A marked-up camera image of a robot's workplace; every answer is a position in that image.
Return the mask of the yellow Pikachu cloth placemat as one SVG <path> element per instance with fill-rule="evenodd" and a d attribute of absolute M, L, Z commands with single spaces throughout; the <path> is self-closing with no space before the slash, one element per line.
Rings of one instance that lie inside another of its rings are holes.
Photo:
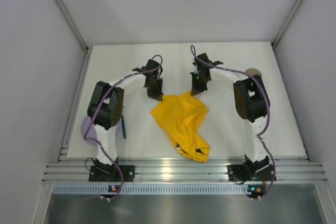
<path fill-rule="evenodd" d="M 165 95 L 151 110 L 157 125 L 168 135 L 178 153 L 190 160 L 206 163 L 211 147 L 198 134 L 208 108 L 186 91 L 179 95 Z"/>

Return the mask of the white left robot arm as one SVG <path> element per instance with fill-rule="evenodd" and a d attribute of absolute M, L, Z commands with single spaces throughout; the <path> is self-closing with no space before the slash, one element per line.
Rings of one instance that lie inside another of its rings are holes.
<path fill-rule="evenodd" d="M 81 134 L 84 140 L 97 146 L 97 160 L 104 165 L 114 165 L 118 153 L 115 146 L 116 131 L 123 117 L 123 102 L 126 95 L 145 88 L 150 99 L 163 98 L 162 62 L 149 59 L 145 66 L 134 68 L 125 77 L 97 82 L 92 93 L 87 116 L 82 122 Z"/>

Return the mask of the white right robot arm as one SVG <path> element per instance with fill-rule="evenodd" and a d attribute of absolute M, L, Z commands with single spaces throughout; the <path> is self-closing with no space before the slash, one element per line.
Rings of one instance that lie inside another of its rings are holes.
<path fill-rule="evenodd" d="M 264 163 L 268 166 L 267 151 L 263 146 L 265 142 L 261 136 L 269 125 L 270 102 L 262 77 L 227 69 L 221 64 L 221 61 L 210 61 L 206 53 L 194 57 L 196 71 L 191 73 L 191 96 L 206 91 L 209 81 L 216 81 L 231 89 L 236 111 L 245 123 L 246 159 L 253 164 Z"/>

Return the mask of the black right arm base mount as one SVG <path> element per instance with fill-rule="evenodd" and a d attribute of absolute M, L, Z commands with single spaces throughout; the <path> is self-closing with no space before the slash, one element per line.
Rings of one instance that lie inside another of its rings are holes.
<path fill-rule="evenodd" d="M 243 164 L 229 165 L 227 166 L 227 172 L 230 182 L 241 185 L 246 182 L 270 182 L 274 175 L 274 168 L 270 165 L 261 172 L 252 174 L 247 166 Z"/>

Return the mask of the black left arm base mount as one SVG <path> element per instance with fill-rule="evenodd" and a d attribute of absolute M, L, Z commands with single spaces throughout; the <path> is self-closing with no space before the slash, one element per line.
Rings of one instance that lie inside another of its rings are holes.
<path fill-rule="evenodd" d="M 135 177 L 135 166 L 120 165 L 119 166 L 124 182 L 132 182 Z M 119 170 L 114 165 L 98 164 L 90 168 L 90 182 L 121 182 Z"/>

